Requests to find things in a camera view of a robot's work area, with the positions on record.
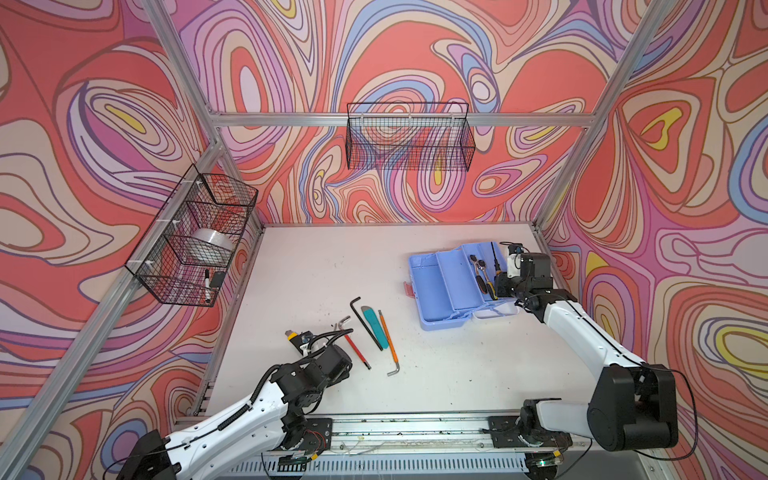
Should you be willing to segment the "black yellow ratchet wrench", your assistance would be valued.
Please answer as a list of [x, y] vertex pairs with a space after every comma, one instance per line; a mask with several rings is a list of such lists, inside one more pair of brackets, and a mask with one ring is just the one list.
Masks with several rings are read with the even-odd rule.
[[498, 296], [496, 294], [495, 286], [488, 275], [485, 261], [480, 259], [478, 261], [478, 266], [483, 276], [484, 282], [486, 284], [486, 288], [488, 290], [489, 296], [491, 297], [492, 300], [497, 300]]

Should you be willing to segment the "white and blue tool box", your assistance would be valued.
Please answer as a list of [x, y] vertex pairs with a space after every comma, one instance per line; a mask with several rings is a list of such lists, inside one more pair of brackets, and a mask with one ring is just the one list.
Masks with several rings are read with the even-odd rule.
[[[467, 243], [453, 250], [415, 254], [408, 267], [420, 324], [425, 331], [458, 328], [472, 319], [491, 320], [516, 315], [520, 308], [511, 298], [492, 300], [482, 294], [474, 278], [469, 256], [484, 260], [493, 282], [494, 264], [490, 242]], [[506, 254], [497, 244], [499, 262]], [[501, 264], [502, 273], [507, 268]]]

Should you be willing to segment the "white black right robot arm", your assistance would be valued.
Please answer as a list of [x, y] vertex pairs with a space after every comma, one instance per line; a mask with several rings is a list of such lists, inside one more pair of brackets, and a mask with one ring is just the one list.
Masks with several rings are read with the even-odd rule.
[[507, 270], [497, 274], [495, 291], [514, 299], [516, 306], [564, 339], [596, 380], [588, 402], [525, 401], [513, 428], [523, 441], [535, 443], [545, 435], [565, 433], [590, 438], [606, 451], [677, 445], [673, 372], [632, 353], [600, 327], [573, 295], [555, 288], [548, 255], [510, 244]]

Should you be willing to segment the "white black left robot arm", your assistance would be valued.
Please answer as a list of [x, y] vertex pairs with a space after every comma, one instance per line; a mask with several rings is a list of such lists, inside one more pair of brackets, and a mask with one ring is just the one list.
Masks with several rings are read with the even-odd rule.
[[253, 392], [191, 427], [139, 438], [117, 463], [119, 479], [215, 479], [243, 461], [286, 451], [287, 465], [315, 460], [328, 449], [330, 423], [306, 418], [324, 391], [349, 377], [352, 360], [328, 344], [293, 363], [270, 367]]

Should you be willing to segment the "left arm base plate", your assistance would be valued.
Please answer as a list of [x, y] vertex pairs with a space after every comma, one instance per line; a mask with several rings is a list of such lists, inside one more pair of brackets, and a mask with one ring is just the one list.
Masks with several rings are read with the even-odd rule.
[[332, 446], [331, 435], [334, 421], [330, 417], [295, 418], [291, 422], [283, 420], [280, 432], [283, 439], [274, 451], [304, 451], [320, 454]]

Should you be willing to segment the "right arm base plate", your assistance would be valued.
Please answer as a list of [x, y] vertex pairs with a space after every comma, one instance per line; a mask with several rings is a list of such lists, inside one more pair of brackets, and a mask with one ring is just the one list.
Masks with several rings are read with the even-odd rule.
[[490, 416], [488, 426], [481, 432], [491, 437], [495, 448], [533, 448], [567, 450], [573, 445], [568, 433], [553, 432], [534, 427], [529, 420], [518, 415]]

